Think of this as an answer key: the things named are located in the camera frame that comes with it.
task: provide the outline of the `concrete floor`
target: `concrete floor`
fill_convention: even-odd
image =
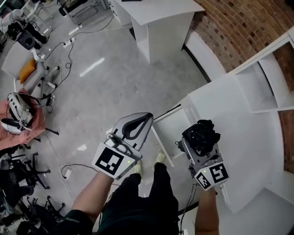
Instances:
[[[112,18],[110,10],[98,7],[99,12],[83,24],[77,32],[93,32],[104,27]],[[46,45],[40,50],[47,56],[50,50],[61,41],[70,38],[68,33],[76,28],[68,17],[62,17],[58,7],[48,8],[54,19],[46,22],[53,32]],[[106,29],[119,28],[113,19]],[[64,49],[59,46],[46,60],[45,65],[54,67],[60,61],[62,78],[68,69],[68,53],[71,46]],[[9,50],[9,44],[1,55],[0,62]],[[206,84],[206,81],[189,55],[183,50],[176,55],[148,64],[132,38],[128,28],[110,30],[78,38],[70,54],[72,68],[69,77],[55,91],[53,113],[47,114],[45,123],[48,128],[60,133],[56,136],[50,132],[41,135],[41,143],[31,143],[31,150],[26,150],[27,157],[38,152],[37,166],[40,170],[50,169],[44,178],[51,187],[44,190],[37,186],[32,197],[39,198],[42,204],[50,195],[57,205],[64,202],[67,212],[72,199],[81,192],[95,175],[95,171],[72,166],[72,173],[64,183],[58,171],[58,165],[64,163],[81,163],[91,165],[96,149],[106,138],[105,132],[115,125],[121,117],[135,112],[151,112],[155,117],[165,113],[188,93]],[[12,79],[0,72],[1,98],[5,99],[12,92]],[[148,196],[153,181],[152,164],[160,146],[154,134],[150,132],[141,153],[143,154],[143,180],[140,195]],[[188,171],[187,158],[177,158],[172,168],[168,161],[168,171],[174,195],[179,201],[179,210],[183,209],[190,196],[192,184]],[[64,184],[68,184],[72,193],[69,196]]]

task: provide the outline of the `pink cloth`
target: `pink cloth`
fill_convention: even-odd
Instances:
[[[25,89],[21,89],[19,93],[27,93]],[[0,120],[3,118],[11,118],[9,113],[8,101],[0,101]],[[32,131],[24,130],[20,135],[10,134],[2,125],[0,125],[0,150],[10,148],[19,144],[28,144],[33,138],[45,131],[44,116],[42,108],[36,108],[32,125],[29,127]]]

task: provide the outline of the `orange pillow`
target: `orange pillow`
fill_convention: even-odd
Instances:
[[[31,75],[33,71],[36,69],[35,60],[31,59],[23,68],[21,69],[19,73],[19,82],[20,84],[23,84],[24,81]]]

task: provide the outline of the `yellow sneaker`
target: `yellow sneaker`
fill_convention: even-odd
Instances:
[[[141,160],[137,162],[137,164],[133,167],[133,169],[134,169],[134,173],[140,174],[142,178],[142,161]]]
[[[160,152],[158,155],[157,155],[157,158],[155,160],[155,163],[153,164],[153,167],[152,169],[155,170],[155,164],[160,162],[160,163],[164,163],[166,159],[166,155],[163,153],[163,152]]]

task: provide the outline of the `forearm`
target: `forearm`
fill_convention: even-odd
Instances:
[[[216,208],[215,190],[201,189],[199,206],[195,221],[195,234],[219,234],[219,217]]]
[[[83,211],[95,223],[107,200],[112,183],[111,177],[98,172],[76,198],[72,209]]]

